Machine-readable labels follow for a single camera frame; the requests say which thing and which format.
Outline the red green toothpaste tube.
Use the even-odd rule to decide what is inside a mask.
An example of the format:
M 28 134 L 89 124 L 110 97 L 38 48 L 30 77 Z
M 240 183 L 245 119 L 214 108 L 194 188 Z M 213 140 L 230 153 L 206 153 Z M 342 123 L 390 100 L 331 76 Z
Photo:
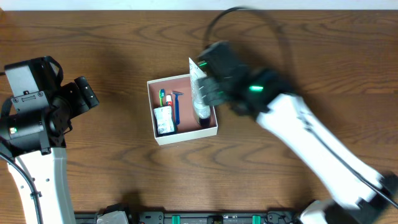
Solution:
M 167 95 L 166 96 L 166 104 L 167 104 L 167 106 L 171 107 L 171 109 L 172 109 L 172 117 L 174 119 L 174 124 L 177 125 L 175 106 L 174 106 L 174 101 L 172 99 L 172 95 Z

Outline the white bamboo print lotion tube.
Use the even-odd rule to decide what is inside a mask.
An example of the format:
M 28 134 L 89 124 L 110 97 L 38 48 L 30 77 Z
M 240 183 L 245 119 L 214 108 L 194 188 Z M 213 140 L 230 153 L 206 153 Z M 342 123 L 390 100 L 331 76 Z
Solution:
M 202 99 L 198 80 L 200 78 L 205 78 L 206 75 L 191 58 L 189 58 L 188 61 L 189 61 L 189 68 L 190 68 L 189 72 L 190 72 L 190 83 L 191 83 L 193 106 L 194 106 L 194 108 L 201 110 L 202 108 L 205 108 L 206 105 L 204 104 L 203 99 Z

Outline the clear spray bottle dark base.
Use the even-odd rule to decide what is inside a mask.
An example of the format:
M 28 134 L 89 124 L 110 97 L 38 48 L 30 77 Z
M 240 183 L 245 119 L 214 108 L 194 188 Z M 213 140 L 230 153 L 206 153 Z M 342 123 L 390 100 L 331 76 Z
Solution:
M 211 110 L 208 105 L 202 101 L 193 100 L 194 115 L 197 123 L 201 127 L 208 127 L 210 125 Z

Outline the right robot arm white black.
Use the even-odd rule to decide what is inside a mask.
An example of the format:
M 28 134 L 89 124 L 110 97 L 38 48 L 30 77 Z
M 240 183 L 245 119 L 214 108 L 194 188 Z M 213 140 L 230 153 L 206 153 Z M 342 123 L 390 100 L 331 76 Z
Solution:
M 311 203 L 297 223 L 373 223 L 397 206 L 397 176 L 383 176 L 358 159 L 276 72 L 199 78 L 198 89 L 205 104 L 229 103 L 237 114 L 252 116 L 321 180 L 331 199 Z

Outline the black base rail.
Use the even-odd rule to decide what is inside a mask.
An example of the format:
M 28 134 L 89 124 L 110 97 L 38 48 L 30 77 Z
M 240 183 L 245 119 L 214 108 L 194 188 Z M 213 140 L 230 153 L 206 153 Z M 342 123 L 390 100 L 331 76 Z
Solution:
M 76 213 L 76 223 L 130 224 L 290 224 L 290 223 L 374 223 L 376 213 L 365 203 L 358 210 L 345 210 L 335 202 L 314 201 L 303 212 L 269 210 L 266 212 L 164 212 L 132 211 L 123 204 L 108 206 L 97 213 Z

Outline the green toothbrush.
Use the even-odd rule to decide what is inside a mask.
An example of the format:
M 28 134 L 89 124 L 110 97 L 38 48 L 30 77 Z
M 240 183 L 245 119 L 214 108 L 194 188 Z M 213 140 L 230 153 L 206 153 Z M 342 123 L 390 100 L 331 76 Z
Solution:
M 163 107 L 163 98 L 165 97 L 165 90 L 164 89 L 160 89 L 159 90 L 159 103 L 160 103 L 160 107 Z

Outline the blue disposable razor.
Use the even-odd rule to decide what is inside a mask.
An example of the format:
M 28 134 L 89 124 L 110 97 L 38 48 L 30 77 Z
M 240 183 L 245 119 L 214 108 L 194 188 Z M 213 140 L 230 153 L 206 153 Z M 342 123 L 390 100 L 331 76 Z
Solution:
M 179 112 L 179 100 L 178 97 L 182 96 L 183 93 L 182 92 L 178 92 L 178 91 L 172 91 L 172 94 L 175 95 L 175 124 L 179 125 L 180 124 L 180 112 Z

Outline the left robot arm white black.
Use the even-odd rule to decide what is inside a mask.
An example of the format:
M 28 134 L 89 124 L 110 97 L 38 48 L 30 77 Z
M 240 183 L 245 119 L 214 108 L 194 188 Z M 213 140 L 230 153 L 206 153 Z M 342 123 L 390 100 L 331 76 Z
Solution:
M 19 191 L 27 223 L 75 223 L 65 134 L 72 119 L 99 105 L 85 77 L 62 84 L 51 56 L 4 67 L 12 96 L 1 106 L 1 159 Z

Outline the white box pink interior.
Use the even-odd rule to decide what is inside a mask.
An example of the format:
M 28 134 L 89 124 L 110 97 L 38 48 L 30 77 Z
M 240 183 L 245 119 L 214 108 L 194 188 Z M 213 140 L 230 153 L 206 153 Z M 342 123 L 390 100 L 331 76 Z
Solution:
M 159 91 L 161 89 L 165 90 L 166 95 L 170 95 L 173 91 L 183 93 L 182 96 L 178 97 L 180 124 L 177 125 L 177 132 L 175 134 L 161 136 L 157 133 L 157 120 L 155 118 L 154 109 L 160 106 Z M 148 81 L 147 91 L 150 105 L 150 115 L 152 118 L 153 133 L 158 145 L 161 146 L 165 144 L 172 144 L 176 142 L 217 135 L 218 120 L 214 108 L 211 108 L 209 126 L 200 126 L 195 118 L 195 112 L 192 104 L 192 91 L 189 74 Z

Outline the green white soap bar pack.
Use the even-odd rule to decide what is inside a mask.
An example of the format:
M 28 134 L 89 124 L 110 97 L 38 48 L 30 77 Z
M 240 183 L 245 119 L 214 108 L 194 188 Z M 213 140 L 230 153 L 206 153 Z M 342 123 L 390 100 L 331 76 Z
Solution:
M 155 108 L 154 115 L 159 136 L 172 134 L 176 131 L 171 106 Z

